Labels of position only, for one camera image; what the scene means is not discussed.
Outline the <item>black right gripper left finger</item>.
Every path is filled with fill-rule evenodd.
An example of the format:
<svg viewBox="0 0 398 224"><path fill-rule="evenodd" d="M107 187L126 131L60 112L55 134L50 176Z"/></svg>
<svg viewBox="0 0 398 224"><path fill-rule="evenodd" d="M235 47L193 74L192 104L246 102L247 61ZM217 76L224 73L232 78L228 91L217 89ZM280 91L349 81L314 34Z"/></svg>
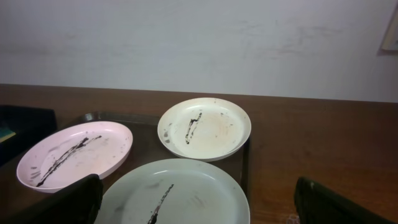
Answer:
<svg viewBox="0 0 398 224"><path fill-rule="evenodd" d="M103 183L99 175L90 174L2 222L92 224L101 208L102 199Z"/></svg>

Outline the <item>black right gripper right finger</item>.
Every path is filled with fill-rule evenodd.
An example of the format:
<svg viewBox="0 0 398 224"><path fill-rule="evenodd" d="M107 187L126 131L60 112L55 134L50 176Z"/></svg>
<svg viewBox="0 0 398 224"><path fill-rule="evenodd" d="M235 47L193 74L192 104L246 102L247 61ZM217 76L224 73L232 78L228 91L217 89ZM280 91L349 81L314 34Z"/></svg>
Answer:
<svg viewBox="0 0 398 224"><path fill-rule="evenodd" d="M294 204L303 224L394 224L306 177L297 180Z"/></svg>

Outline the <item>pink plate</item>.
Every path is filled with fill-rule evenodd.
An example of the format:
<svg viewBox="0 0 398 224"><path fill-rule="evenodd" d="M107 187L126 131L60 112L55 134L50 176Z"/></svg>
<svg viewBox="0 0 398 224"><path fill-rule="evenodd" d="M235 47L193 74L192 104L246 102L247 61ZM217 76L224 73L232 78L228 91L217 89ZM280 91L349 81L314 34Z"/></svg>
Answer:
<svg viewBox="0 0 398 224"><path fill-rule="evenodd" d="M127 159L131 130L112 121L78 124L51 134L30 148L16 175L26 187L55 193L90 175L103 179Z"/></svg>

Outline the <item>pale green plate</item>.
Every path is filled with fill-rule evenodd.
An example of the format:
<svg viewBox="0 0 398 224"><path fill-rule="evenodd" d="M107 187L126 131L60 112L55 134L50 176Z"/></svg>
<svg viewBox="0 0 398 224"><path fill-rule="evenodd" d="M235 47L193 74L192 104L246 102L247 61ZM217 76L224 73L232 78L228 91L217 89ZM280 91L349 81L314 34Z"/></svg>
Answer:
<svg viewBox="0 0 398 224"><path fill-rule="evenodd" d="M248 200L225 171L191 159L140 166L103 195L96 223L249 224Z"/></svg>

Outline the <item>green and yellow sponge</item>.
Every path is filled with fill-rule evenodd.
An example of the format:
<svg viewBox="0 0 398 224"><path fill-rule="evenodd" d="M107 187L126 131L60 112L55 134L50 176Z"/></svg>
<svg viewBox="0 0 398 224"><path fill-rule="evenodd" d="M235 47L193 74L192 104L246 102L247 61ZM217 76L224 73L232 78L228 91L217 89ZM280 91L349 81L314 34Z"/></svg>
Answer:
<svg viewBox="0 0 398 224"><path fill-rule="evenodd" d="M4 142L15 135L16 133L9 128L0 128L0 142Z"/></svg>

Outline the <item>black small tray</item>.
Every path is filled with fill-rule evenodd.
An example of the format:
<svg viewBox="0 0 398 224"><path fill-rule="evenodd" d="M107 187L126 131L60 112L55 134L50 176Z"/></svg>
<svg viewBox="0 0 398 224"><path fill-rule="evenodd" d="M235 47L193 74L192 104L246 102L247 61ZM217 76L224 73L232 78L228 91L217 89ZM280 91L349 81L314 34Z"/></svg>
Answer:
<svg viewBox="0 0 398 224"><path fill-rule="evenodd" d="M1 106L1 128L9 128L15 136L1 142L1 165L54 133L57 121L54 110L24 106Z"/></svg>

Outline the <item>cream white plate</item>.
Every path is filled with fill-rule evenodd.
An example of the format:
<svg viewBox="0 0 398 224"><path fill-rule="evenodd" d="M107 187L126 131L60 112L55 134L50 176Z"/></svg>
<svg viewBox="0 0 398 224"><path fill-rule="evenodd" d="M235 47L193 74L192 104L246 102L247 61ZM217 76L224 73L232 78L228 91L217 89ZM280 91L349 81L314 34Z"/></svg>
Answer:
<svg viewBox="0 0 398 224"><path fill-rule="evenodd" d="M194 98L168 109L157 134L176 156L212 162L242 148L251 128L249 115L240 106L219 98Z"/></svg>

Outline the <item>wall fixture corner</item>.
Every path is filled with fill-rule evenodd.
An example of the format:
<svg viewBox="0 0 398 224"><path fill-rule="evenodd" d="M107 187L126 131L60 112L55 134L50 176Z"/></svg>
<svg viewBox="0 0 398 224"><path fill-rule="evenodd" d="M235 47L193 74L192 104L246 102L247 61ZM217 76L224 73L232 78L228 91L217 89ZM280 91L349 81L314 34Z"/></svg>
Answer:
<svg viewBox="0 0 398 224"><path fill-rule="evenodd" d="M397 6L393 11L389 25L385 32L381 44L381 50L390 53L397 53Z"/></svg>

